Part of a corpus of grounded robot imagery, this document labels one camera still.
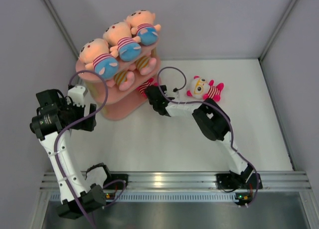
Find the white panda plush yellow glasses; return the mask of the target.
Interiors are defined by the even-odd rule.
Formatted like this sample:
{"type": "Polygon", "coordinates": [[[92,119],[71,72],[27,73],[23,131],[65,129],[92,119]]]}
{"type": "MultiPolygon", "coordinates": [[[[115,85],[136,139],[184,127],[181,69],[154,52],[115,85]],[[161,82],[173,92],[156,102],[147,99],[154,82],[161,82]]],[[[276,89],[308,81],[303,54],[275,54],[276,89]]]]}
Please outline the white panda plush yellow glasses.
{"type": "Polygon", "coordinates": [[[214,80],[207,81],[205,78],[196,75],[190,82],[186,95],[188,97],[203,100],[210,98],[215,102],[219,102],[221,100],[221,92],[223,89],[224,83],[214,85],[214,80]]]}

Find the pink hippo plush striped shirt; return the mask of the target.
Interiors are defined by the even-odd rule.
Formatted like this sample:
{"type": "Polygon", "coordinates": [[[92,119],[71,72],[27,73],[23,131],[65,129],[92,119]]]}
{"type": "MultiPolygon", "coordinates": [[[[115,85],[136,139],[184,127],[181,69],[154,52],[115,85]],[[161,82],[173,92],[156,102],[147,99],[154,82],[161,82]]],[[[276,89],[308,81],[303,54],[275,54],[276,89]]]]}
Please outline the pink hippo plush striped shirt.
{"type": "Polygon", "coordinates": [[[128,90],[135,81],[135,75],[132,71],[121,71],[112,79],[106,81],[108,87],[117,86],[120,91],[128,90]]]}

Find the white panda plush pink limbs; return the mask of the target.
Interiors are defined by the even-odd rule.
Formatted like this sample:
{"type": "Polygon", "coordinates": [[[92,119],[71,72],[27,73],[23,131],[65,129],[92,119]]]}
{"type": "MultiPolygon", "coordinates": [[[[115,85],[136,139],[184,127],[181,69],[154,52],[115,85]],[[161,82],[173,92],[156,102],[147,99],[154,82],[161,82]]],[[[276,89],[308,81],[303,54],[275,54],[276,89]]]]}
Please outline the white panda plush pink limbs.
{"type": "Polygon", "coordinates": [[[147,98],[146,94],[145,94],[145,90],[149,87],[149,86],[158,86],[158,83],[155,81],[155,79],[152,77],[150,79],[148,79],[147,81],[145,81],[144,83],[142,83],[139,87],[137,87],[137,91],[144,97],[147,98]]]}

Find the peach boy plush blue shorts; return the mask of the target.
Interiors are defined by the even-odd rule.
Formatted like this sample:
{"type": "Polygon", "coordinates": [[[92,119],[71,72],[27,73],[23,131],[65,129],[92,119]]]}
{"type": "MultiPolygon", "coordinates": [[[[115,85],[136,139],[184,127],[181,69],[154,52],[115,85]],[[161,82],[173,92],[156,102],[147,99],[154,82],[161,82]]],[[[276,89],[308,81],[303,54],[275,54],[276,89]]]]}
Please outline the peach boy plush blue shorts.
{"type": "Polygon", "coordinates": [[[118,51],[110,51],[108,43],[102,38],[96,38],[86,43],[79,53],[79,60],[87,70],[93,70],[104,79],[109,80],[118,71],[118,51]]]}

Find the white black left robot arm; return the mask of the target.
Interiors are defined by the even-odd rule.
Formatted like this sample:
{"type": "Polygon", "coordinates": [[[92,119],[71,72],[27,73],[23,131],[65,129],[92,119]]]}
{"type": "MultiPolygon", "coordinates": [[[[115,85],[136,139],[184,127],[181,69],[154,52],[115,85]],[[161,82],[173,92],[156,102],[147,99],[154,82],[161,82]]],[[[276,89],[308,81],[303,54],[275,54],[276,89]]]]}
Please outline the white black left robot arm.
{"type": "Polygon", "coordinates": [[[103,189],[113,182],[113,177],[104,163],[90,167],[83,175],[70,149],[70,130],[92,132],[95,117],[84,118],[84,86],[72,86],[63,96],[58,89],[49,89],[36,94],[39,107],[32,118],[30,129],[45,149],[60,189],[61,205],[57,214],[61,218],[77,219],[106,205],[103,189]]]}

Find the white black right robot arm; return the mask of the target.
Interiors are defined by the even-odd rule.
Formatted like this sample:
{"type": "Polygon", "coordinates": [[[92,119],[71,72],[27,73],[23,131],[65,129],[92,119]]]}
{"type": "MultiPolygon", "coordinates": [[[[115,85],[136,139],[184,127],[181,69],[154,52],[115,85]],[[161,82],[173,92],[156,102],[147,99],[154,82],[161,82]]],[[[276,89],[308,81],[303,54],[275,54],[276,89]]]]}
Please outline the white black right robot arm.
{"type": "Polygon", "coordinates": [[[255,167],[235,149],[234,132],[228,115],[214,102],[180,101],[164,94],[165,85],[151,85],[145,94],[153,109],[162,116],[189,117],[194,119],[202,134],[218,144],[225,155],[229,172],[216,174],[217,188],[226,192],[239,189],[262,189],[260,174],[255,167]]]}

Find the peach boy plush blue pants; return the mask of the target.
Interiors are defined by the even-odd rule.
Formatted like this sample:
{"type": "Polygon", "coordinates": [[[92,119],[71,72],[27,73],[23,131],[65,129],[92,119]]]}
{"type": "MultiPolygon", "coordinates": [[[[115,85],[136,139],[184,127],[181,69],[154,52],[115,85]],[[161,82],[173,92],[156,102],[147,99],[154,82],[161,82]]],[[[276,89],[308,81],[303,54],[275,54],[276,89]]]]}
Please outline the peach boy plush blue pants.
{"type": "Polygon", "coordinates": [[[108,27],[103,33],[103,39],[110,46],[110,52],[116,51],[125,62],[133,61],[142,51],[140,37],[132,36],[131,27],[126,21],[108,27]]]}

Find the peach boy plush striped shirt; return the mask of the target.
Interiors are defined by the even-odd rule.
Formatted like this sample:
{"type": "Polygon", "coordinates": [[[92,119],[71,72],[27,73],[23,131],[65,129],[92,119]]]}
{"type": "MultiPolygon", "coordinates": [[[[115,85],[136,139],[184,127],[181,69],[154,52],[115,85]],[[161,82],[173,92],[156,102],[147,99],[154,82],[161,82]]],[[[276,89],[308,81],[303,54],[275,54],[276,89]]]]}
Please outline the peach boy plush striped shirt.
{"type": "Polygon", "coordinates": [[[132,35],[138,36],[142,45],[149,46],[157,42],[161,30],[160,24],[154,24],[155,19],[155,13],[138,10],[127,16],[126,22],[131,27],[132,35]]]}

